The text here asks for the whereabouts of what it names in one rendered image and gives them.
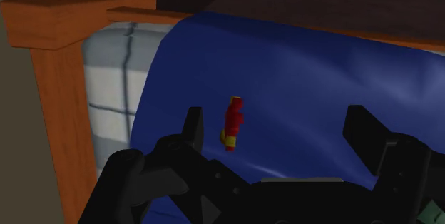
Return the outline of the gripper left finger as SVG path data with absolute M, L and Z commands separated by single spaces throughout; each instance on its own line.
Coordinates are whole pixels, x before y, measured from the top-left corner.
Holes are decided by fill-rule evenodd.
M 150 204 L 168 196 L 191 224 L 248 224 L 242 192 L 249 185 L 220 161 L 202 156 L 203 110 L 191 107 L 179 134 L 149 154 L 112 154 L 78 224 L 142 224 Z

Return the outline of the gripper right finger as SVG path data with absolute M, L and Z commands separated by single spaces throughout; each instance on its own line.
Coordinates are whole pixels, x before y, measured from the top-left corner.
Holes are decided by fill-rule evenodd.
M 343 136 L 377 177 L 372 224 L 445 224 L 445 154 L 389 130 L 365 107 L 350 105 Z

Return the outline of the red and yellow toy figure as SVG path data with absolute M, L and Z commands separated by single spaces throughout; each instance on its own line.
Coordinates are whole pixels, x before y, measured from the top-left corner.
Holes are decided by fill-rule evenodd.
M 225 113 L 225 126 L 220 132 L 220 142 L 228 152 L 235 150 L 240 125 L 244 123 L 243 114 L 240 112 L 242 107 L 243 100 L 241 97 L 232 96 L 230 98 L 230 103 Z

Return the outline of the wooden bed with blue blanket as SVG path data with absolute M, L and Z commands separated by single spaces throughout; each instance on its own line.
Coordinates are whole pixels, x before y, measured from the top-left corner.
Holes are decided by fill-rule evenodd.
M 6 0 L 9 43 L 33 60 L 68 220 L 108 158 L 181 133 L 203 110 L 201 154 L 248 183 L 248 224 L 372 224 L 377 181 L 343 136 L 350 105 L 445 154 L 445 46 L 370 41 L 155 0 Z M 234 151 L 220 142 L 243 100 Z M 191 224 L 168 196 L 142 224 Z

